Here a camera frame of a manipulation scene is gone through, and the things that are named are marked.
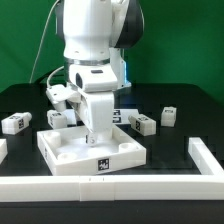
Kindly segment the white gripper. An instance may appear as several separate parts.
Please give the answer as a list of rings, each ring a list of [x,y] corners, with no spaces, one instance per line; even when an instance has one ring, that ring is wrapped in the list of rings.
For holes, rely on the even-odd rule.
[[[97,144],[97,136],[110,132],[114,110],[113,91],[118,80],[111,65],[69,67],[69,80],[80,98],[71,102],[76,114],[91,132],[87,135],[87,144]]]

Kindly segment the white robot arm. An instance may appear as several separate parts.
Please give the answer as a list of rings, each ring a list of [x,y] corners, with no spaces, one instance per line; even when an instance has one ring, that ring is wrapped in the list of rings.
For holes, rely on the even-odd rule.
[[[112,129],[114,94],[120,86],[119,55],[144,32],[138,0],[59,0],[56,33],[64,41],[67,101],[87,128],[86,142]]]

